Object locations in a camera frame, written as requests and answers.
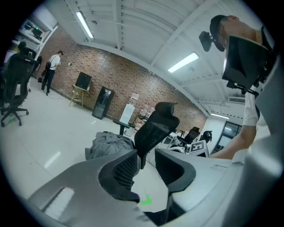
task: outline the cable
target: cable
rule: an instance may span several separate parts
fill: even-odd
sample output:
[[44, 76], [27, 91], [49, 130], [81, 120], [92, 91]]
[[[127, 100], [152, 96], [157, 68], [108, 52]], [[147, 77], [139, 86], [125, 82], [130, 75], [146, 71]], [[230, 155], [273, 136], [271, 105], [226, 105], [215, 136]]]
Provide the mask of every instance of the cable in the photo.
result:
[[51, 99], [57, 100], [57, 99], [65, 99], [65, 98], [51, 98]]
[[[148, 160], [146, 160], [146, 161], [149, 162]], [[150, 163], [150, 162], [149, 162], [149, 163]], [[150, 164], [151, 164], [152, 166], [154, 166], [152, 163], [150, 163]], [[155, 169], [157, 169], [156, 166], [154, 166], [154, 167], [155, 167]], [[159, 175], [159, 178], [162, 179], [159, 173], [158, 173], [158, 175]]]

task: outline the chair headrest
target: chair headrest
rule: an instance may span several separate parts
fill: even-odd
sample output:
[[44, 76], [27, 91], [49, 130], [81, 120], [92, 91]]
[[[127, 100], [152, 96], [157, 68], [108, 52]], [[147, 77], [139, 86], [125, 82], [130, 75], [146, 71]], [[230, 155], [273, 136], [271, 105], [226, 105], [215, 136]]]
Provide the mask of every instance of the chair headrest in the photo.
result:
[[193, 127], [192, 128], [194, 131], [199, 132], [199, 128], [198, 127]]
[[21, 49], [20, 55], [24, 55], [26, 58], [34, 60], [36, 57], [36, 52], [31, 48], [24, 47]]
[[205, 131], [204, 133], [203, 133], [203, 136], [204, 137], [212, 137], [212, 131]]
[[174, 105], [176, 104], [177, 102], [159, 102], [155, 106], [155, 110], [164, 117], [171, 117], [174, 113]]

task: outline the white shirt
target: white shirt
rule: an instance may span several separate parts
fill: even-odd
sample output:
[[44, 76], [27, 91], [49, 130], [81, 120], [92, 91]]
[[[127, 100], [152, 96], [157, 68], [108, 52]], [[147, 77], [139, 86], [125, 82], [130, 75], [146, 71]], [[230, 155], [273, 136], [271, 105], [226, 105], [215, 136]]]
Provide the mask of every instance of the white shirt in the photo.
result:
[[[252, 86], [251, 89], [260, 93], [261, 88], [262, 85], [260, 84], [258, 88]], [[262, 114], [260, 114], [260, 117], [258, 119], [254, 95], [248, 92], [245, 94], [245, 112], [243, 125], [256, 126], [256, 137], [254, 138], [254, 140], [259, 140], [270, 136], [270, 131]]]
[[55, 70], [56, 69], [55, 64], [59, 64], [60, 63], [59, 55], [52, 55], [51, 58], [49, 59], [49, 62], [51, 63], [50, 69], [51, 70]]

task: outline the brick wall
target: brick wall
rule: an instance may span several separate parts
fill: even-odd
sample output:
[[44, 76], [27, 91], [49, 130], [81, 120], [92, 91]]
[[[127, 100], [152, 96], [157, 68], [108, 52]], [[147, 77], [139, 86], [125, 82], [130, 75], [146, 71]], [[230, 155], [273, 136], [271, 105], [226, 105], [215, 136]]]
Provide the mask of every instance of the brick wall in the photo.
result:
[[71, 96], [72, 85], [76, 83], [80, 72], [92, 76], [90, 90], [84, 96], [84, 104], [93, 108], [102, 86], [114, 90], [115, 96], [107, 115], [119, 118], [132, 92], [139, 94], [132, 120], [137, 116], [145, 102], [155, 106], [158, 102], [178, 102], [174, 115], [180, 119], [178, 129], [189, 131], [192, 127], [201, 130], [205, 124], [205, 115], [182, 93], [158, 76], [151, 76], [142, 66], [100, 49], [76, 44], [59, 26], [44, 46], [43, 58], [39, 69], [41, 74], [49, 58], [62, 50], [61, 66], [57, 67], [52, 87], [67, 96]]

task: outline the black chair back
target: black chair back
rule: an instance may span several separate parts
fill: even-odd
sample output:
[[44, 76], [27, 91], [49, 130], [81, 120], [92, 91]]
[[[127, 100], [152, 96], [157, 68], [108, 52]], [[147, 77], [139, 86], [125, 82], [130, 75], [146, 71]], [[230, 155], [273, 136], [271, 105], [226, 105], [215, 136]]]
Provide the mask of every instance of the black chair back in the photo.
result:
[[141, 158], [141, 169], [145, 166], [147, 153], [178, 126], [179, 119], [173, 116], [175, 104], [159, 102], [155, 111], [135, 134], [135, 148]]
[[199, 141], [205, 140], [206, 143], [212, 140], [212, 131], [205, 131], [203, 135], [200, 137]]
[[193, 140], [199, 136], [200, 132], [198, 132], [199, 128], [197, 127], [193, 127], [189, 133], [186, 135], [185, 137], [185, 141], [187, 142], [187, 144], [191, 144], [193, 142]]
[[[14, 54], [7, 67], [7, 81], [4, 88], [4, 102], [21, 104], [28, 95], [27, 84], [39, 63], [28, 57], [27, 52]], [[17, 85], [20, 84], [20, 95], [15, 95]]]

